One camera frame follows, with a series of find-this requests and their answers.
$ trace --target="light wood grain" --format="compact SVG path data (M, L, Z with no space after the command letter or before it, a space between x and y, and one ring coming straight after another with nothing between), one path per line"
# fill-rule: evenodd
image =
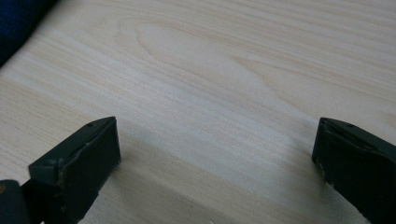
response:
M366 223L310 160L318 119L396 144L396 2L61 1L0 70L0 179L118 119L81 223Z

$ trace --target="wooden surface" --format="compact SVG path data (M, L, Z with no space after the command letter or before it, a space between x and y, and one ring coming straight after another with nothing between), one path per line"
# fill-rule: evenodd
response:
M366 223L310 160L318 119L396 144L396 2L63 0L0 70L0 179L116 116L81 223Z

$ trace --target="dark blue fabric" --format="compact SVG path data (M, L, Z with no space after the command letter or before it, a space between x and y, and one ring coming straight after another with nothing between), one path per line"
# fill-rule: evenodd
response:
M17 51L56 0L0 0L0 67Z

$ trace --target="black clamp jaw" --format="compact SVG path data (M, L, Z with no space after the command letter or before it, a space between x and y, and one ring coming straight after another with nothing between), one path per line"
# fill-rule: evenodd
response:
M396 146L352 124L322 118L312 161L372 223L396 223Z
M119 163L116 119L86 124L30 164L21 187L0 181L0 223L78 223Z

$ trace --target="wood grain pattern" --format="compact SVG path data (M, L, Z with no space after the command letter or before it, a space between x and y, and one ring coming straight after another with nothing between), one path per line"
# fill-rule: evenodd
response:
M81 223L366 223L318 119L396 144L396 3L61 1L0 70L0 179L94 119L122 164Z

